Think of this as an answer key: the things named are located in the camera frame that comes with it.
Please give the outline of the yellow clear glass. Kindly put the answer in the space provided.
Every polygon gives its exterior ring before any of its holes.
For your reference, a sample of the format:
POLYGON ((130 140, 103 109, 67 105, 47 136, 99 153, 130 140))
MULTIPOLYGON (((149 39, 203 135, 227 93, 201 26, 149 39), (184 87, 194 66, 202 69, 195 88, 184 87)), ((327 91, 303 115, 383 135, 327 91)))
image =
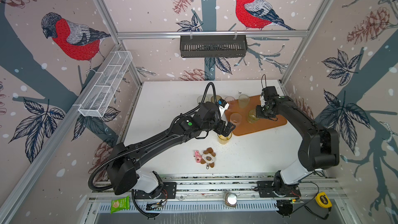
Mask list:
POLYGON ((221 145, 225 145, 225 144, 227 144, 230 141, 232 136, 233 136, 233 133, 230 133, 228 136, 223 136, 223 135, 220 134, 220 135, 218 135, 218 142, 221 145))

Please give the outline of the pink textured glass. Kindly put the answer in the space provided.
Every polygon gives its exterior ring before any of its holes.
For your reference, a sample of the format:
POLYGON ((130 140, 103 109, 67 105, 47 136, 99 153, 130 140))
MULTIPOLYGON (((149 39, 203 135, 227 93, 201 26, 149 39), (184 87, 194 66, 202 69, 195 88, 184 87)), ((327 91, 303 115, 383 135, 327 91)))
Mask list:
POLYGON ((229 122, 233 123, 236 127, 238 127, 242 123, 242 115, 239 113, 233 113, 230 115, 229 122))

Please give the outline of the bright green clear glass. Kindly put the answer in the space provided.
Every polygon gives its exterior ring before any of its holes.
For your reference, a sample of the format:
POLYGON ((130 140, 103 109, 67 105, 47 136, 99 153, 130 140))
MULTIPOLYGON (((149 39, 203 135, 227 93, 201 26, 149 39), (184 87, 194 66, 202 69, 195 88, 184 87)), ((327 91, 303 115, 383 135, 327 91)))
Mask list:
POLYGON ((259 120, 259 118, 256 115, 256 110, 252 109, 248 112, 248 117, 247 117, 247 121, 249 123, 256 123, 259 120))

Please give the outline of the pink ribbed clear glass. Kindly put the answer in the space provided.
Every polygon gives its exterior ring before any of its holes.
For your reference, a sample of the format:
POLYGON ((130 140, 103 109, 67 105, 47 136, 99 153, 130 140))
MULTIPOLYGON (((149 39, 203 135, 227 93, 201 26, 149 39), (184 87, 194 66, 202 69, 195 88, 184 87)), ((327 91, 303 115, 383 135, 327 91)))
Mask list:
POLYGON ((232 96, 227 96, 225 98, 225 101, 228 103, 229 107, 228 107, 228 111, 232 110, 235 106, 236 103, 236 99, 232 96))

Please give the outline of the pale green textured glass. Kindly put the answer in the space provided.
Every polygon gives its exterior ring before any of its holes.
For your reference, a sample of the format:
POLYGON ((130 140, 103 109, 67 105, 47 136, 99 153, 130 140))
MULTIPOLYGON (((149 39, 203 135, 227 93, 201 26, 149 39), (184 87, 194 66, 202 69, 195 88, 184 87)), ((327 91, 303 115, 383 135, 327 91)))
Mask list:
POLYGON ((250 97, 246 94, 241 94, 238 97, 238 105, 239 108, 244 109, 248 106, 248 104, 250 103, 250 97))

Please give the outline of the tall brown textured glass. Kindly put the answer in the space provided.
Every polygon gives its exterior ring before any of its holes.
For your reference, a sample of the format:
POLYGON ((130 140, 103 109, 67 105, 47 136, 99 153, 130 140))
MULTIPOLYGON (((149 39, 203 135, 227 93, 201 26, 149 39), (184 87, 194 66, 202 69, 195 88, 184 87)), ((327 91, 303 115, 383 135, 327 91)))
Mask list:
POLYGON ((210 98, 210 101, 211 101, 212 103, 217 103, 220 99, 221 99, 221 96, 216 95, 216 97, 212 96, 212 97, 210 98))

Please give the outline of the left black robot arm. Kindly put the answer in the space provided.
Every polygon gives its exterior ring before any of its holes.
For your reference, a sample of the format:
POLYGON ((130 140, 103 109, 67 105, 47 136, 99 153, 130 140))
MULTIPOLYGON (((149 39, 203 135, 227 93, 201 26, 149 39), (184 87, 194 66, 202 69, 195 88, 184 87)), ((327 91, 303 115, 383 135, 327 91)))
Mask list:
POLYGON ((221 119, 228 108, 229 104, 224 100, 219 100, 216 104, 205 102, 192 114, 176 120, 171 129, 136 144, 116 145, 106 166, 115 195, 134 189, 143 191, 152 198, 159 196, 164 188, 162 179, 155 171, 143 171, 142 166, 176 145, 191 139, 201 139, 203 131, 229 135, 235 129, 235 125, 221 119))

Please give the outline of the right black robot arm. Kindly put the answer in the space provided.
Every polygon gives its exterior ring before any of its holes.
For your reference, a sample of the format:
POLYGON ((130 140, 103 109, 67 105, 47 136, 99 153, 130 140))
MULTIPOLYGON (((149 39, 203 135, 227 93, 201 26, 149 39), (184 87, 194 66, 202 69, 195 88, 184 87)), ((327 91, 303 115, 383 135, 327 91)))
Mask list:
POLYGON ((273 191, 278 196, 290 193, 302 179, 317 170, 327 170, 340 163, 339 134, 312 120, 288 96, 280 96, 274 86, 262 89, 256 117, 274 120, 283 116, 302 137, 294 163, 274 175, 273 191))

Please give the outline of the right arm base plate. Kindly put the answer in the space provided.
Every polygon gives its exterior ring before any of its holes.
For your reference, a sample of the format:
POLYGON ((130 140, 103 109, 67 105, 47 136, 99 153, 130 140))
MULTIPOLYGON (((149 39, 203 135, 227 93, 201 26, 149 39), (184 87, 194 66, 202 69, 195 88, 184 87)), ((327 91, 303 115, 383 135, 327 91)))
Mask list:
POLYGON ((298 185, 276 185, 273 181, 258 181, 255 191, 260 198, 300 198, 301 192, 298 185))

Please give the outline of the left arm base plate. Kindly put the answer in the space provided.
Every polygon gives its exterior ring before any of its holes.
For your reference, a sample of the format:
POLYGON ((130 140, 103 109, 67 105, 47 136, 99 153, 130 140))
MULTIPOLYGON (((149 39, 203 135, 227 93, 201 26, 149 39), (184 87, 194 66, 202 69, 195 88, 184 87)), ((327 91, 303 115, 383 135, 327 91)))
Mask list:
POLYGON ((175 199, 177 191, 177 183, 176 182, 165 182, 162 185, 158 186, 154 192, 145 193, 142 190, 134 190, 133 197, 138 200, 155 200, 155 199, 175 199))

